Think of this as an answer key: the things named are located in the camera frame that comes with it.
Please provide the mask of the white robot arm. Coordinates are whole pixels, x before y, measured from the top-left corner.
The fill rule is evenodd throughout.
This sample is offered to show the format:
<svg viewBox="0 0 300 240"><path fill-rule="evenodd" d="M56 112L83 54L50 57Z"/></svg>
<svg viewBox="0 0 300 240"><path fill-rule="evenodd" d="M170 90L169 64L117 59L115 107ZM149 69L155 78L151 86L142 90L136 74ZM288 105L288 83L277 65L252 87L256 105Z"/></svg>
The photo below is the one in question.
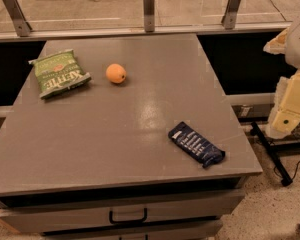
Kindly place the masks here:
<svg viewBox="0 0 300 240"><path fill-rule="evenodd" d="M300 14L288 28L268 41L263 50L283 54L285 62L297 69L290 78L279 79L265 129L268 137L282 139L300 124Z"/></svg>

